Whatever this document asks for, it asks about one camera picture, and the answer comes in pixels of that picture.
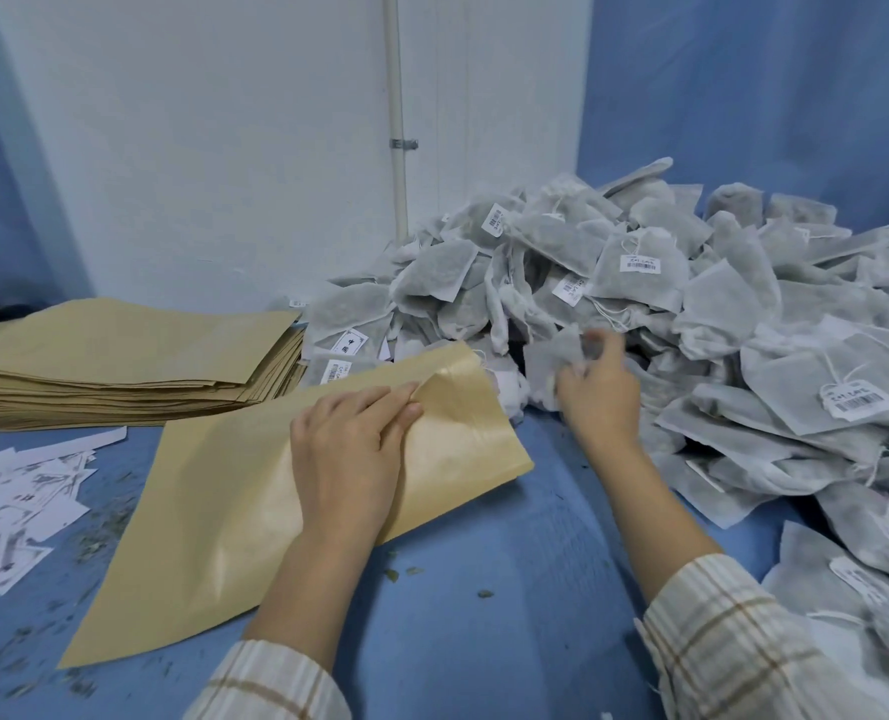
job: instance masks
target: sleeve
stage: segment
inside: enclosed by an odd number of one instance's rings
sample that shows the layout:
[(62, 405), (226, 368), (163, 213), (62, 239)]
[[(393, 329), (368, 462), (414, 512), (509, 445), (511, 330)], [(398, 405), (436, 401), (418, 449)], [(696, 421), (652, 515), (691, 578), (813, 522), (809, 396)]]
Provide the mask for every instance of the sleeve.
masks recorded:
[(239, 641), (184, 720), (351, 720), (331, 675), (313, 659), (267, 641)]
[(889, 718), (729, 556), (692, 560), (635, 626), (669, 718)]

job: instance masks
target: pipe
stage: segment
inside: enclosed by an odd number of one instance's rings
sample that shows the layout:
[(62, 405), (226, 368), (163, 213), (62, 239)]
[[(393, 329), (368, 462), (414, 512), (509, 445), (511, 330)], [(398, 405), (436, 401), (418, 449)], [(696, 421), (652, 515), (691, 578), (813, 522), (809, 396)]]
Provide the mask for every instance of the pipe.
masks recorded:
[[(385, 57), (388, 60), (388, 108), (390, 138), (404, 141), (402, 112), (402, 39), (398, 31), (398, 0), (383, 0), (385, 14)], [(391, 184), (394, 192), (394, 239), (408, 239), (408, 194), (404, 178), (404, 148), (390, 150)]]

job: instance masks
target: blue tablecloth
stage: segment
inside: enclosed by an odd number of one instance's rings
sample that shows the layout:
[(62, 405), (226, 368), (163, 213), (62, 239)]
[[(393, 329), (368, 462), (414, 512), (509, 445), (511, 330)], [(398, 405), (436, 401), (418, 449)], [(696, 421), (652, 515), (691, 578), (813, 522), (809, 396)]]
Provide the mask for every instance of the blue tablecloth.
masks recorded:
[[(0, 449), (91, 431), (0, 434)], [(604, 491), (557, 417), (529, 413), (517, 433), (532, 472), (373, 552), (335, 668), (356, 717), (663, 717), (632, 626), (643, 599)], [(98, 472), (78, 496), (91, 512), (52, 538), (54, 553), (0, 597), (0, 718), (178, 717), (239, 636), (247, 617), (155, 652), (54, 669), (138, 503), (160, 436), (131, 429), (98, 452)], [(707, 527), (761, 578), (785, 520), (799, 516), (779, 500), (727, 531)]]

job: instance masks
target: metal bracket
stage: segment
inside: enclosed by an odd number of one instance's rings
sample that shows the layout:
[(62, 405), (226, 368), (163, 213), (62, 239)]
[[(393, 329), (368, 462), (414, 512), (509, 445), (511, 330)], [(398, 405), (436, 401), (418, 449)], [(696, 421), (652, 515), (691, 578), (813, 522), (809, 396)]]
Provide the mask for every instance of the metal bracket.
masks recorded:
[(418, 148), (418, 139), (391, 139), (392, 149), (403, 149), (405, 152), (414, 152)]

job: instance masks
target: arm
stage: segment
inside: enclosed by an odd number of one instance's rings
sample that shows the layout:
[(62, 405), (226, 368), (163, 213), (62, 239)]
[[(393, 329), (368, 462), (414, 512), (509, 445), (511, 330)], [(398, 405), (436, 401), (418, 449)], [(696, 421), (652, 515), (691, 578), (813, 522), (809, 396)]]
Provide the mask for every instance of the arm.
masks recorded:
[(303, 529), (264, 601), (185, 717), (350, 718), (328, 675), (361, 572), (388, 519), (417, 384), (318, 400), (291, 424)]
[(601, 480), (649, 602), (635, 622), (668, 717), (889, 717), (701, 529), (638, 441), (640, 394), (624, 338), (591, 331), (601, 358), (558, 374), (561, 412)]

